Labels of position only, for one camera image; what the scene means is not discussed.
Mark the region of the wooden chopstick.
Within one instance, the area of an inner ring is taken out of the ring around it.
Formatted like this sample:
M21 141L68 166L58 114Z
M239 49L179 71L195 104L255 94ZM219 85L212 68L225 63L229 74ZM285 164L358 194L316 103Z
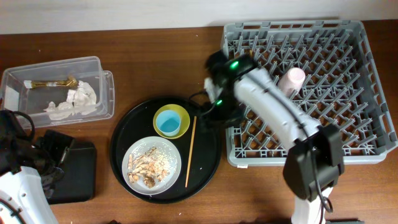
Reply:
M190 167L192 163L192 154L193 154L193 145L194 145L194 140L195 140L195 130L197 126L197 116L194 116L193 118L193 126L192 126L192 134L191 134L191 140L190 140L190 150L189 150L189 155L188 155L188 164L187 164L187 173L186 173L186 179L185 179L185 188L188 187L188 181L189 181L189 176L190 176Z

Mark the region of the yellow-green bowl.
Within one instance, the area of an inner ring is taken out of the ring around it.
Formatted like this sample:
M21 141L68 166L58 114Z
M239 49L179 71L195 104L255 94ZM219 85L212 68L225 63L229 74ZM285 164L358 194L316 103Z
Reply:
M159 114L160 112L165 111L165 110L174 110L174 111L176 111L176 112L179 114L179 116L180 116L180 118L181 118L180 131L178 132L177 135L175 135L175 136L173 136L173 137L164 136L164 135L158 130L158 128L157 128L156 125L155 125L155 119L156 119L156 117L158 116L158 114ZM189 116L189 113L187 112L187 110L186 110L184 107L182 107L182 106L180 106L180 105L176 105L176 104L164 105L163 107L159 108L158 111L155 113L155 116L154 116L154 118L153 118L153 127L154 127L155 131L156 131L160 136L162 136L163 138L167 138L167 139L177 139L177 138L181 137L181 136L188 130L189 126L190 126L190 116Z

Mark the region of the light blue cup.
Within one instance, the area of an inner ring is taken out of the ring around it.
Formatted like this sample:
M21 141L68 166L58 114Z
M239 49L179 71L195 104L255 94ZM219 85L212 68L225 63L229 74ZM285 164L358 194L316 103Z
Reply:
M180 131L181 118L176 111L165 110L158 114L155 125L164 136L173 137Z

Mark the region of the pink cup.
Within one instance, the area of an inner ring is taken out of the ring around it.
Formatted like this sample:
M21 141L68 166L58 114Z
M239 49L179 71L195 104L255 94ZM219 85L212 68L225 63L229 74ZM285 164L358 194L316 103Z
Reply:
M306 74L301 68L293 67L282 76L277 86L286 97L290 97L300 91L305 78Z

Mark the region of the grey plate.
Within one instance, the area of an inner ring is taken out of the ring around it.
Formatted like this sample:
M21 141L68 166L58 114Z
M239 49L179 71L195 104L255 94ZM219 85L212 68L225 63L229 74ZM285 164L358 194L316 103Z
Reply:
M159 151L164 152L166 156L169 158L171 166L170 174L164 179L163 182L157 183L155 187L151 189L147 188L141 180L135 184L129 183L127 181L127 162L129 155L133 153L134 155L138 156L143 152L149 150L151 147L158 147ZM133 145L131 145L122 159L122 166L121 166L122 177L124 179L124 182L127 184L128 189L132 190L134 193L139 193L148 196L160 194L171 188L171 186L173 186L173 184L176 183L181 170L182 170L182 159L178 149L168 139L156 136L142 138L136 141Z

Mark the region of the food scraps with rice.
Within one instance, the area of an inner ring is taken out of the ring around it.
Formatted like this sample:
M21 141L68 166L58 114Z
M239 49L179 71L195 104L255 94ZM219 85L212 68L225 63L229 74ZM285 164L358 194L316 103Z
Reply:
M158 147L151 147L140 155L131 153L127 162L127 181L131 184L140 180L151 189L170 174L169 158Z

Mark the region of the white napkin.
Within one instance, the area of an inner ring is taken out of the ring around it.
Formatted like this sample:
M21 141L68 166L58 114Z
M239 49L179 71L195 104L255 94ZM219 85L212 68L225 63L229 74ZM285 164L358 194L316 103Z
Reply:
M94 107L96 99L96 93L91 85L79 81L76 90L68 91L67 99L64 102L56 105L51 101L44 111L50 113L49 118L53 121L63 120L78 113L88 115L96 111Z

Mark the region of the gold coffee stick wrapper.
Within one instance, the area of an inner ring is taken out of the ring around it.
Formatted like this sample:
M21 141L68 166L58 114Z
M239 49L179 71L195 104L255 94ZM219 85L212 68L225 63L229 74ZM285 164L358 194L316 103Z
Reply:
M68 77L66 80L52 80L52 81L32 81L24 80L24 86L27 89L41 88L41 87L71 87L78 86L78 81L74 77Z

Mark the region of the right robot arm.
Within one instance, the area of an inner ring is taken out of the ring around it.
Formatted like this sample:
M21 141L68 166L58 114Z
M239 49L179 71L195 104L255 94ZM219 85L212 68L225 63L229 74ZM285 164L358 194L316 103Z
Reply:
M329 195L345 171L339 128L322 126L298 108L248 54L230 60L219 50L205 69L209 102L200 118L206 127L238 125L244 118L240 104L250 107L288 152L283 176L295 195L291 223L325 223L325 214L333 212Z

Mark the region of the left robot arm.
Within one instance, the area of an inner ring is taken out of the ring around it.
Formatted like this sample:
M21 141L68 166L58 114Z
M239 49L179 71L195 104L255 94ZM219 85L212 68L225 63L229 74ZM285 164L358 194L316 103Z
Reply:
M57 223L47 200L75 139L52 130L34 137L30 116L1 111L1 223Z

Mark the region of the white rack label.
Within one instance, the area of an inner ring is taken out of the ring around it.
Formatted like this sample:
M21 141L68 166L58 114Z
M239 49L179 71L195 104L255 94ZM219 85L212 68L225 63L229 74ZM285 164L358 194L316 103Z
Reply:
M248 168L248 165L247 165L247 164L238 164L238 165L237 165L237 168L238 168L238 169L247 169L247 168Z

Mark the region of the grey dishwasher rack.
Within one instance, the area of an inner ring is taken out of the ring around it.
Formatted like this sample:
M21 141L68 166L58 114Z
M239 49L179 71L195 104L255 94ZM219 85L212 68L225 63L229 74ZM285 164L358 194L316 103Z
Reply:
M235 22L225 25L221 48L229 58L252 54L274 82L301 68L305 81L290 99L340 129L345 164L377 164L397 147L362 22Z

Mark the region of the clear plastic waste bin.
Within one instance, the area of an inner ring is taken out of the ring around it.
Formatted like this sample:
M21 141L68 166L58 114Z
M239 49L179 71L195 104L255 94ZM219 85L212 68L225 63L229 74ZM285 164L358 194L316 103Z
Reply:
M34 82L75 78L86 90L84 100L73 102L69 86L34 88ZM110 119L114 115L113 74L103 70L98 57L80 57L6 69L1 77L1 109L20 111L36 128ZM72 107L64 102L71 101Z

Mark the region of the round black serving tray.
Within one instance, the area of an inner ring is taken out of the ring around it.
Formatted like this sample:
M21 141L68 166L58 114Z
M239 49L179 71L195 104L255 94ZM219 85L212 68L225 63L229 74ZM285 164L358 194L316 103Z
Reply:
M202 121L198 119L195 128L188 183L185 180L192 135L191 126L183 136L171 140L181 155L182 170L176 183L170 189L154 196L149 196L140 194L128 186L128 181L124 180L122 172L123 157L130 146L138 142L138 140L150 136L158 136L152 120L155 112L168 104L184 107L188 111L191 121L193 121L194 112L199 110L199 106L196 103L191 103L187 99L177 96L163 96L147 100L123 116L114 130L109 147L111 167L119 183L129 193L151 203L175 203L195 195L211 180L221 158L219 132L214 129L206 129Z

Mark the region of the black rectangular tray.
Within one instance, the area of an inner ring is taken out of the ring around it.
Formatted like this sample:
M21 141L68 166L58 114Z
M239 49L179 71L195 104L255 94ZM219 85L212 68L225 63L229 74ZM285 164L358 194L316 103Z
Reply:
M96 148L92 142L78 141L69 150L45 195L49 204L75 203L95 195Z

